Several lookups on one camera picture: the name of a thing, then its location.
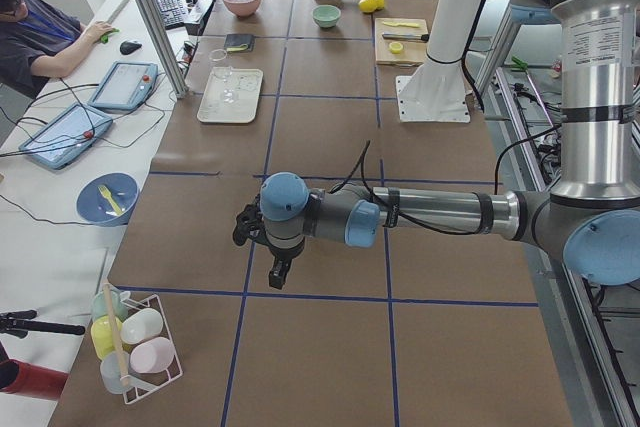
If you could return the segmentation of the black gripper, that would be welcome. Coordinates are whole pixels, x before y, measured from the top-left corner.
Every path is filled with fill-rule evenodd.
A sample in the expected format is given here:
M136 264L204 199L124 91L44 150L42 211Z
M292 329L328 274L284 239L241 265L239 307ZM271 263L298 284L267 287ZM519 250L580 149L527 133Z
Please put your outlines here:
M263 233L269 251L274 256L274 263L269 272L269 286L282 289L286 284L292 261L304 250L305 237L302 234L289 238L280 238L265 231Z

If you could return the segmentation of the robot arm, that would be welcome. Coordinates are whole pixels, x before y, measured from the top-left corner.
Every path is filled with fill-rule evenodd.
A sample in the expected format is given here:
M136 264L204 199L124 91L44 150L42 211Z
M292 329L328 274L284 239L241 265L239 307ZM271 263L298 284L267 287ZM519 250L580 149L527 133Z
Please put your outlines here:
M281 288L309 237L369 247L382 227L448 235L497 234L534 245L601 285L639 276L639 187L632 176L636 11L639 0L511 0L520 23L562 27L561 175L544 192L504 194L371 188L311 189L290 172L268 177L257 223L237 244L269 248Z

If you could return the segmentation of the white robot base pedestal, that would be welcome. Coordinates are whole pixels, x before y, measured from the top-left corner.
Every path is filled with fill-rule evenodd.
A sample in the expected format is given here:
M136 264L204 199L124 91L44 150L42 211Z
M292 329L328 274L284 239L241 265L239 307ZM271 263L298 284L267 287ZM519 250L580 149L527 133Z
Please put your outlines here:
M397 78L402 122L470 121L463 66L483 1L439 0L422 66Z

